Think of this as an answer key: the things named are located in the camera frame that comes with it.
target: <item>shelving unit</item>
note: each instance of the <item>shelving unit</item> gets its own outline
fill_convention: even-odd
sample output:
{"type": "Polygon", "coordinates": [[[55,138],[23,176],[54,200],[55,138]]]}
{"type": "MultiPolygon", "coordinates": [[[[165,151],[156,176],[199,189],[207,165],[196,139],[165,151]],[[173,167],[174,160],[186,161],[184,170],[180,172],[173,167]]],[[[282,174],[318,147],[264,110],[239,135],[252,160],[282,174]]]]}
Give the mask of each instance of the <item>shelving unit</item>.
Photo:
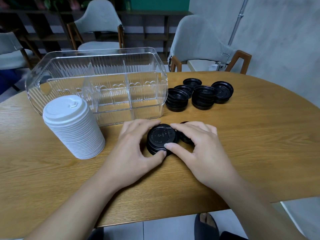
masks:
{"type": "MultiPolygon", "coordinates": [[[[188,11],[118,11],[120,19],[122,15],[139,15],[142,16],[143,33],[125,33],[125,41],[163,41],[163,52],[159,52],[163,61],[168,57],[168,48],[171,46],[174,39],[174,33],[169,33],[170,16],[186,16],[191,15],[188,11]],[[164,16],[164,33],[146,33],[146,26],[144,24],[145,16],[164,16]]],[[[47,10],[0,10],[0,25],[8,31],[16,28],[22,30],[27,38],[34,42],[42,42],[47,52],[60,51],[58,41],[68,41],[69,47],[72,48],[71,40],[67,32],[66,24],[73,22],[73,15],[83,15],[84,11],[62,11],[53,12],[47,10]],[[26,14],[36,33],[28,33],[23,25],[19,13],[26,14]],[[45,14],[56,15],[61,23],[64,33],[53,33],[50,25],[46,19],[45,14]]],[[[89,41],[109,41],[117,40],[117,33],[94,32],[82,35],[85,42],[89,41]]]]}

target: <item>chair backrest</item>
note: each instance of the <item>chair backrest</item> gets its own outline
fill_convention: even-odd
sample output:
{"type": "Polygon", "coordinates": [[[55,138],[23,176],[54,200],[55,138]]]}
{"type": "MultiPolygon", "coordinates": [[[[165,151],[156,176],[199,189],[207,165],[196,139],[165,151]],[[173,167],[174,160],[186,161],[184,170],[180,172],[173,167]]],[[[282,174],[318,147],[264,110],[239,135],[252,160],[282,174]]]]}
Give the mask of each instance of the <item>chair backrest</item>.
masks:
{"type": "Polygon", "coordinates": [[[90,1],[84,15],[74,21],[80,33],[95,31],[118,32],[121,21],[115,8],[108,0],[90,1]]]}
{"type": "Polygon", "coordinates": [[[18,51],[22,48],[13,32],[0,33],[0,55],[18,51]]]}
{"type": "Polygon", "coordinates": [[[228,64],[235,52],[236,50],[221,42],[205,18],[200,15],[188,15],[178,24],[168,62],[172,56],[176,56],[179,61],[224,60],[228,64]]]}

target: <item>white cup lid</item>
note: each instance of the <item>white cup lid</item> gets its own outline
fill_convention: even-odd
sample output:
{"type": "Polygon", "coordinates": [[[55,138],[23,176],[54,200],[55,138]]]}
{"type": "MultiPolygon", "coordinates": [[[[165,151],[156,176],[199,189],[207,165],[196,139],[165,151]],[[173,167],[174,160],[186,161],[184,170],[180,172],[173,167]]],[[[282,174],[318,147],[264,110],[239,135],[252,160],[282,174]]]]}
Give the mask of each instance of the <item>white cup lid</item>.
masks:
{"type": "Polygon", "coordinates": [[[46,104],[42,117],[49,124],[64,124],[81,116],[87,107],[86,101],[77,95],[61,96],[46,104]]]}

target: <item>clear plastic box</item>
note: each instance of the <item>clear plastic box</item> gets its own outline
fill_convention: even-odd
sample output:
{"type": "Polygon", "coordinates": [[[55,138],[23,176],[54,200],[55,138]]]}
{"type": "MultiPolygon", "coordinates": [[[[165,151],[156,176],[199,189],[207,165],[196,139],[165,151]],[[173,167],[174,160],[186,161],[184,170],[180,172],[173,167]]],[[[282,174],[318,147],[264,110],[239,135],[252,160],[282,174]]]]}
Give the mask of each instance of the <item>clear plastic box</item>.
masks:
{"type": "Polygon", "coordinates": [[[166,69],[149,47],[50,52],[25,85],[39,114],[51,100],[76,94],[99,126],[159,118],[168,94],[166,69]]]}

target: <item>oval table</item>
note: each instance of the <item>oval table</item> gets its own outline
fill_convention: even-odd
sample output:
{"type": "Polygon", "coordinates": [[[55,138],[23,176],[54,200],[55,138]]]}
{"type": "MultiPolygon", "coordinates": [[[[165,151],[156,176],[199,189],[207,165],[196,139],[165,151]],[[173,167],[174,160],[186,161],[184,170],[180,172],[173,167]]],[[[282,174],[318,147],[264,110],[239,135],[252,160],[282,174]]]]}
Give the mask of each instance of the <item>oval table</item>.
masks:
{"type": "MultiPolygon", "coordinates": [[[[320,110],[315,105],[274,83],[232,72],[168,73],[169,88],[189,77],[204,85],[227,81],[234,94],[226,104],[214,104],[206,111],[191,101],[180,113],[165,107],[163,123],[203,121],[216,126],[234,167],[269,192],[270,202],[320,194],[320,110]]],[[[25,92],[1,103],[0,116],[0,239],[21,238],[98,170],[122,125],[102,127],[104,150],[95,158],[79,160],[44,124],[25,92]]],[[[146,148],[143,154],[150,155],[146,148]]],[[[139,182],[118,192],[97,225],[227,208],[178,157],[170,155],[139,182]]]]}

